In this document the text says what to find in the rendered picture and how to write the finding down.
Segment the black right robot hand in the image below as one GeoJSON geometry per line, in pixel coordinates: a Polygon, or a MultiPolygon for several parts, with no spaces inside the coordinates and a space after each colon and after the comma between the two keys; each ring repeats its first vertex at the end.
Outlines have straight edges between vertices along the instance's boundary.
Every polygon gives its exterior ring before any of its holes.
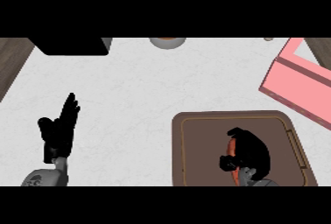
{"type": "Polygon", "coordinates": [[[227,131],[227,135],[235,138],[235,156],[220,156],[220,168],[232,172],[235,167],[254,168],[255,179],[264,179],[270,171],[269,150],[258,137],[240,128],[227,131]]]}

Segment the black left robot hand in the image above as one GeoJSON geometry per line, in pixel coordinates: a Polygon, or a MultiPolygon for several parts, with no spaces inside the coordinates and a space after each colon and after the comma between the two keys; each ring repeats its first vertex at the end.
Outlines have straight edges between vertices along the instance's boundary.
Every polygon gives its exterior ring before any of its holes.
{"type": "Polygon", "coordinates": [[[74,142],[74,130],[78,121],[78,101],[69,93],[59,118],[50,120],[41,117],[37,120],[41,138],[44,140],[44,163],[51,164],[56,158],[68,158],[74,142]]]}

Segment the orange sweet potato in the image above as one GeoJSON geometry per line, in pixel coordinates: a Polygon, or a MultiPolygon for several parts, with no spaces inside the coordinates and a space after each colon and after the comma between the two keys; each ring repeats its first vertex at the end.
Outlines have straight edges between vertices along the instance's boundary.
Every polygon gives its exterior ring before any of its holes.
{"type": "MultiPolygon", "coordinates": [[[[235,138],[230,139],[227,143],[227,155],[235,156],[235,138]]],[[[235,170],[232,171],[232,180],[236,186],[239,186],[239,176],[238,176],[239,167],[235,167],[235,170]]]]}

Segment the brown tray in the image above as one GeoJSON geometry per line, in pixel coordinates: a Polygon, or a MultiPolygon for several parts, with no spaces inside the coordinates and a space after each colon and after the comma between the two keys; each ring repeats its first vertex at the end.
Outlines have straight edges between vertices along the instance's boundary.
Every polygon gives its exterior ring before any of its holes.
{"type": "Polygon", "coordinates": [[[171,179],[175,186],[232,186],[232,174],[220,169],[232,128],[249,130],[266,144],[270,172],[279,186],[314,186],[295,128],[277,110],[180,112],[171,120],[171,179]]]}

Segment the pink cardboard box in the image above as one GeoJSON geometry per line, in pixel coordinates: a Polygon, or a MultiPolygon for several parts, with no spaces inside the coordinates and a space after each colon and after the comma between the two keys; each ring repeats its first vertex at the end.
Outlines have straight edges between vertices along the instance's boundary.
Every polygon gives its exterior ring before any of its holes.
{"type": "Polygon", "coordinates": [[[303,40],[286,40],[258,91],[331,130],[331,70],[295,55],[303,40]]]}

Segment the black appliance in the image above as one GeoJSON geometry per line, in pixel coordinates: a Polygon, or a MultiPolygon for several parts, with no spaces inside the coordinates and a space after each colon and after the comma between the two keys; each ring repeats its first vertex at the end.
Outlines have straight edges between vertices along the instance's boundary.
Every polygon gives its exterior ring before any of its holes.
{"type": "Polygon", "coordinates": [[[105,56],[112,38],[29,38],[29,41],[48,56],[105,56]]]}

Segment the grey round pot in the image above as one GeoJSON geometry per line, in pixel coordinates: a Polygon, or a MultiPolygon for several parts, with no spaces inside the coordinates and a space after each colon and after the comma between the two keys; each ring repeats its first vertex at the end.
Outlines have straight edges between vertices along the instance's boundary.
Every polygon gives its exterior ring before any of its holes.
{"type": "Polygon", "coordinates": [[[174,49],[184,43],[186,38],[150,38],[149,42],[159,48],[159,49],[174,49]]]}

